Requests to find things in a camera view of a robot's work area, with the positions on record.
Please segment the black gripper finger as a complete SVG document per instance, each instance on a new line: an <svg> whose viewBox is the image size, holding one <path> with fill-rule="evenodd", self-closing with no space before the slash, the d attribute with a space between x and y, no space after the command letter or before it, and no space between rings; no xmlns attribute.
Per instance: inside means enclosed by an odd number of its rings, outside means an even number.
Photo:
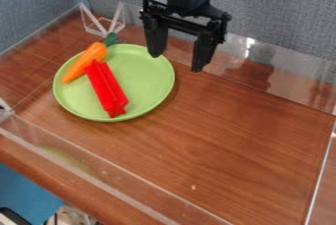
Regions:
<svg viewBox="0 0 336 225"><path fill-rule="evenodd" d="M156 20L144 21L146 50L153 58L158 57L166 49L168 28Z"/></svg>
<svg viewBox="0 0 336 225"><path fill-rule="evenodd" d="M210 62L210 58L217 46L217 42L208 33L201 33L194 42L192 71L200 72Z"/></svg>

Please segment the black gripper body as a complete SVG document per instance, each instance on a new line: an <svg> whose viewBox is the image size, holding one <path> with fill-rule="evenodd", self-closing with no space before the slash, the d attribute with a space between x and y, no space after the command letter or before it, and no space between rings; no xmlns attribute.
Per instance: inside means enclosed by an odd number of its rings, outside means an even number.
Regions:
<svg viewBox="0 0 336 225"><path fill-rule="evenodd" d="M168 31L176 30L198 37L208 33L222 43L230 15L210 4L210 0L141 0L140 19L156 19Z"/></svg>

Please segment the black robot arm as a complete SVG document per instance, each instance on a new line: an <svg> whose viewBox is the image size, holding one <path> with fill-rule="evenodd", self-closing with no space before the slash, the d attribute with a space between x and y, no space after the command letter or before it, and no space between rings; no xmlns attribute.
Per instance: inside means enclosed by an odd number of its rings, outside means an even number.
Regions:
<svg viewBox="0 0 336 225"><path fill-rule="evenodd" d="M138 13L152 57L158 57L166 49L169 28L197 38L192 71L198 72L210 62L216 47L225 42L230 15L210 0L142 0Z"/></svg>

